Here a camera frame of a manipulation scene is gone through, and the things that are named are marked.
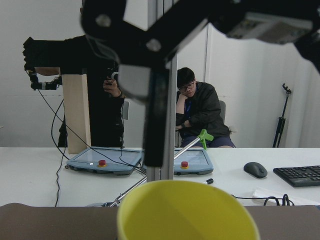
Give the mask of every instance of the cable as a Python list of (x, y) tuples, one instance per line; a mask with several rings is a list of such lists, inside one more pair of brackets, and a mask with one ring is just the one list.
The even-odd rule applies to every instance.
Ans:
[(54, 113), (54, 117), (53, 117), (52, 124), (51, 124), (51, 138), (52, 138), (52, 141), (53, 141), (54, 145), (55, 145), (56, 148), (59, 150), (59, 152), (62, 154), (62, 156), (64, 156), (66, 159), (69, 160), (69, 158), (65, 155), (66, 145), (64, 145), (64, 152), (62, 152), (62, 151), (60, 150), (60, 148), (58, 147), (58, 145), (57, 145), (57, 143), (56, 143), (56, 141), (55, 141), (55, 139), (54, 139), (54, 135), (53, 135), (53, 128), (54, 128), (55, 119), (56, 119), (56, 117), (58, 117), (57, 113), (58, 113), (58, 111), (59, 111), (59, 109), (60, 109), (60, 107), (61, 107), (61, 105), (62, 105), (63, 102), (64, 102), (64, 100), (62, 99), (62, 101), (61, 101), (58, 109), (57, 109), (56, 112)]
[[(42, 96), (42, 98), (44, 99), (44, 101), (46, 102), (46, 104), (49, 106), (49, 108), (53, 111), (54, 113), (54, 116), (57, 117), (61, 122), (63, 122), (61, 120), (61, 118), (56, 114), (56, 112), (53, 110), (53, 108), (50, 106), (50, 104), (47, 102), (47, 100), (45, 99), (45, 97), (43, 96), (43, 94), (40, 92), (40, 90), (38, 90), (40, 95)], [(112, 161), (113, 163), (116, 163), (116, 164), (122, 164), (122, 165), (126, 165), (126, 166), (129, 166), (129, 167), (133, 167), (135, 170), (137, 170), (138, 172), (142, 173), (142, 174), (145, 174), (144, 171), (142, 171), (141, 169), (139, 169), (139, 167), (135, 166), (135, 165), (132, 165), (132, 164), (128, 164), (128, 163), (122, 163), (122, 162), (118, 162), (118, 161), (114, 161), (112, 160), (111, 158), (109, 158), (108, 156), (102, 154), (101, 152), (98, 152), (97, 150), (95, 150), (94, 148), (92, 148), (91, 146), (89, 146), (84, 140), (82, 140), (82, 138), (76, 134), (67, 124), (65, 125), (71, 132), (73, 132), (79, 139), (80, 141), (82, 141), (87, 147), (89, 147), (91, 150), (95, 151), (96, 153), (104, 156), (105, 158), (109, 159), (110, 161)]]
[(284, 194), (282, 198), (279, 197), (275, 197), (275, 196), (268, 196), (268, 197), (239, 197), (239, 196), (235, 196), (233, 194), (231, 194), (231, 196), (233, 196), (236, 199), (265, 199), (263, 206), (265, 206), (268, 202), (268, 200), (273, 199), (276, 202), (277, 206), (280, 206), (279, 200), (282, 200), (282, 206), (290, 206), (290, 203), (292, 204), (292, 206), (294, 206), (294, 202), (289, 200), (289, 197), (287, 194)]
[[(38, 92), (40, 93), (40, 95), (42, 96), (43, 100), (44, 100), (45, 103), (48, 105), (48, 107), (51, 109), (51, 111), (54, 113), (53, 121), (54, 121), (55, 118), (57, 117), (61, 122), (63, 122), (63, 120), (61, 120), (61, 118), (57, 115), (57, 112), (58, 112), (58, 110), (59, 110), (59, 108), (60, 108), (63, 100), (62, 100), (62, 102), (60, 103), (60, 105), (59, 105), (59, 107), (58, 107), (58, 110), (55, 112), (55, 111), (53, 110), (53, 108), (50, 106), (50, 104), (47, 102), (47, 100), (45, 99), (45, 97), (43, 96), (43, 94), (40, 92), (39, 89), (38, 89)], [(129, 166), (129, 167), (133, 167), (133, 169), (137, 170), (138, 172), (140, 172), (140, 173), (142, 173), (142, 174), (145, 174), (144, 171), (142, 171), (141, 169), (139, 169), (139, 167), (137, 167), (137, 166), (135, 166), (135, 165), (125, 163), (122, 159), (120, 159), (120, 160), (122, 160), (124, 163), (118, 162), (118, 161), (114, 161), (114, 160), (112, 160), (111, 158), (109, 158), (108, 156), (102, 154), (101, 152), (96, 151), (96, 150), (93, 149), (91, 146), (89, 146), (84, 140), (82, 140), (82, 138), (81, 138), (78, 134), (76, 134), (67, 124), (66, 124), (65, 126), (66, 126), (71, 132), (73, 132), (73, 133), (80, 139), (80, 141), (82, 141), (82, 142), (83, 142), (87, 147), (89, 147), (91, 150), (93, 150), (93, 151), (95, 151), (96, 153), (104, 156), (105, 158), (109, 159), (109, 160), (112, 161), (113, 163), (122, 164), (122, 165), (126, 165), (126, 166)], [(62, 153), (62, 151), (61, 151), (61, 150), (59, 149), (59, 147), (57, 146), (56, 142), (55, 142), (55, 141), (53, 141), (53, 142), (54, 142), (55, 146), (58, 148), (58, 150), (60, 151), (60, 153), (61, 153), (63, 156), (65, 156), (65, 154)]]
[(57, 206), (58, 204), (58, 200), (59, 200), (59, 191), (60, 191), (60, 184), (59, 184), (59, 171), (61, 170), (61, 167), (62, 167), (62, 162), (63, 162), (63, 159), (64, 159), (64, 156), (65, 156), (65, 152), (66, 152), (66, 147), (64, 147), (64, 151), (63, 151), (63, 154), (62, 154), (62, 157), (61, 157), (61, 162), (60, 162), (60, 167), (59, 169), (56, 171), (56, 184), (58, 186), (58, 191), (56, 193), (56, 201), (55, 201), (55, 205), (54, 207)]
[(123, 132), (122, 132), (122, 136), (121, 136), (121, 154), (120, 154), (120, 156), (119, 156), (119, 159), (120, 159), (123, 163), (127, 164), (128, 166), (134, 167), (134, 170), (135, 170), (135, 171), (137, 171), (137, 172), (139, 172), (139, 173), (141, 173), (141, 174), (146, 175), (146, 173), (142, 170), (142, 165), (141, 165), (140, 161), (138, 162), (138, 164), (140, 165), (140, 167), (137, 167), (137, 166), (134, 166), (134, 165), (132, 165), (132, 164), (127, 163), (126, 161), (124, 161), (124, 160), (121, 158), (122, 155), (123, 155), (123, 149), (124, 149), (124, 129), (125, 129), (125, 121), (124, 121), (124, 101), (123, 101), (122, 106), (121, 106), (121, 121), (122, 121), (122, 126), (123, 126)]

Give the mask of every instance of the white table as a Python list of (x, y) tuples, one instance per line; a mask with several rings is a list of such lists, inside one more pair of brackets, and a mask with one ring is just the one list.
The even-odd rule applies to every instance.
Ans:
[[(291, 187), (273, 173), (277, 167), (320, 165), (320, 148), (210, 148), (214, 170), (206, 175), (175, 176), (176, 180), (203, 182), (214, 179), (212, 186), (237, 197), (252, 197), (257, 187), (320, 202), (320, 186)], [(56, 171), (61, 153), (56, 148), (0, 147), (0, 206), (22, 203), (34, 207), (53, 207), (57, 198)], [(248, 162), (259, 162), (267, 177), (256, 179), (243, 171)], [(59, 171), (58, 207), (84, 207), (113, 202), (143, 176), (96, 174), (65, 169)], [(245, 206), (261, 205), (253, 200), (239, 200)]]

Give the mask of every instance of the silver rod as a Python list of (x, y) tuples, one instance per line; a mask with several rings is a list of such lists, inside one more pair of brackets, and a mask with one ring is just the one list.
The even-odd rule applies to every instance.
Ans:
[(119, 203), (119, 202), (118, 202), (117, 200), (115, 200), (115, 201), (114, 201), (113, 203), (111, 203), (110, 205), (104, 204), (104, 205), (102, 205), (102, 206), (104, 206), (104, 207), (113, 207), (113, 206), (116, 206), (118, 203)]
[(144, 178), (142, 178), (140, 181), (138, 181), (135, 185), (133, 185), (132, 187), (130, 187), (127, 191), (125, 191), (123, 194), (121, 194), (117, 199), (119, 201), (121, 201), (121, 199), (123, 199), (132, 189), (138, 187), (141, 184), (144, 184), (147, 181), (147, 177), (145, 176)]
[(184, 148), (182, 148), (179, 152), (177, 152), (173, 159), (175, 160), (176, 158), (178, 158), (181, 154), (183, 154), (185, 151), (187, 151), (189, 148), (191, 148), (193, 145), (195, 145), (197, 142), (200, 141), (200, 137), (197, 137), (195, 140), (193, 140), (192, 142), (190, 142), (187, 146), (185, 146)]

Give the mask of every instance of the camera stand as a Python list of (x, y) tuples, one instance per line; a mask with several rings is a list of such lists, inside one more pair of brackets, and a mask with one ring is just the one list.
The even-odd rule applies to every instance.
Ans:
[[(207, 133), (207, 130), (203, 129), (201, 131), (201, 133), (197, 136), (197, 138), (195, 140), (193, 140), (192, 142), (190, 142), (187, 146), (185, 146), (184, 148), (182, 148), (179, 152), (177, 152), (174, 157), (173, 160), (177, 159), (181, 154), (183, 154), (185, 151), (187, 151), (189, 148), (191, 148), (193, 145), (195, 145), (197, 142), (201, 142), (203, 145), (203, 148), (205, 150), (207, 150), (207, 145), (206, 145), (206, 140), (212, 141), (214, 139), (214, 137), (210, 134)], [(134, 188), (140, 186), (141, 184), (144, 184), (147, 181), (147, 177), (145, 176), (144, 178), (142, 178), (140, 181), (138, 181), (136, 184), (134, 184), (132, 187), (130, 187), (127, 191), (125, 191), (124, 193), (121, 193), (113, 202), (105, 202), (102, 205), (94, 205), (91, 204), (90, 206), (97, 206), (98, 207), (114, 207), (117, 204), (119, 204), (122, 199)]]
[(286, 93), (286, 98), (285, 98), (285, 103), (284, 103), (282, 116), (279, 117), (278, 126), (276, 127), (273, 146), (272, 146), (273, 148), (275, 148), (275, 147), (278, 148), (279, 147), (281, 136), (282, 136), (282, 133), (284, 131), (285, 122), (286, 122), (286, 119), (284, 118), (284, 116), (285, 116), (285, 111), (286, 111), (286, 107), (287, 107), (288, 97), (292, 93), (292, 91), (290, 89), (288, 89), (288, 87), (285, 86), (285, 85), (286, 85), (285, 83), (282, 84), (282, 87), (283, 87), (283, 89), (285, 90), (285, 93)]

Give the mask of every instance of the black keyboard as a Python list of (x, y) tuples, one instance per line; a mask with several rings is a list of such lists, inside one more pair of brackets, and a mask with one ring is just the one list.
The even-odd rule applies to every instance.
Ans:
[(320, 186), (320, 165), (277, 167), (273, 172), (293, 187)]

